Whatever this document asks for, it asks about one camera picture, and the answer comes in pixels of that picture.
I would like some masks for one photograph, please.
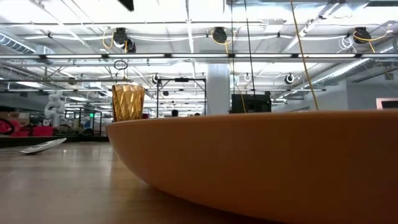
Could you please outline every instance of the white robot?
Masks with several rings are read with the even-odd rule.
[[[61,101],[62,92],[55,91],[54,94],[49,95],[49,103],[44,108],[43,126],[53,127],[60,126],[60,117],[65,112],[65,102]]]

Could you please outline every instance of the wall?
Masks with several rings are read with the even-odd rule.
[[[326,91],[315,92],[320,110],[348,110],[346,81],[340,81],[336,86],[327,86]],[[304,100],[288,100],[287,105],[272,107],[272,112],[288,112],[310,107],[316,110],[311,92],[304,94]]]
[[[27,94],[27,97],[23,97],[19,93],[0,93],[0,106],[44,111],[44,107],[49,101],[49,96],[38,95],[37,93]]]
[[[375,110],[376,98],[398,98],[398,80],[396,79],[386,80],[384,75],[381,75],[359,83],[351,82],[365,75],[369,75],[369,72],[347,80],[349,110]],[[398,78],[397,72],[394,73],[394,78]]]
[[[231,99],[227,64],[209,64],[207,75],[207,114],[228,114]]]

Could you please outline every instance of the person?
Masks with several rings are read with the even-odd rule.
[[[178,110],[172,110],[172,117],[178,117]]]

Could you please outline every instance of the amber glass cup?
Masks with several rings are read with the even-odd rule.
[[[144,87],[130,84],[113,85],[112,94],[114,122],[142,118]]]

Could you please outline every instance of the wooden table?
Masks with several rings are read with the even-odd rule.
[[[109,143],[0,153],[0,223],[273,223],[196,205],[131,174]]]

